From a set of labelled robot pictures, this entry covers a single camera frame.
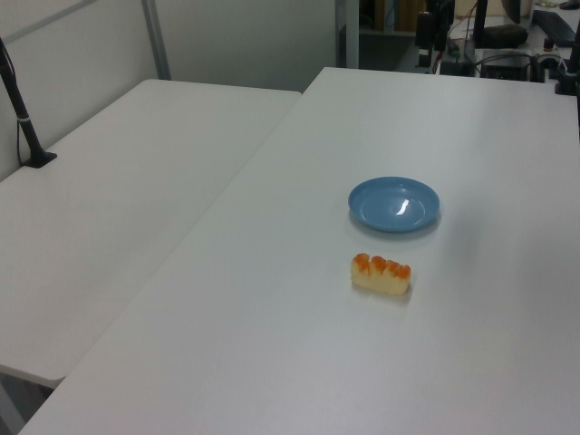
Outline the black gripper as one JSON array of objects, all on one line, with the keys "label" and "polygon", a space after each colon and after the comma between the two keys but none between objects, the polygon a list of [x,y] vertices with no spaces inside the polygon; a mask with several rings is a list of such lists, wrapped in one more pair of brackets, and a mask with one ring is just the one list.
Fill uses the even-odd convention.
[{"label": "black gripper", "polygon": [[434,23],[433,50],[444,51],[448,37],[448,19],[455,16],[454,0],[427,0],[427,12],[418,14],[416,46],[419,49],[418,66],[427,68],[431,62],[431,15]]}]

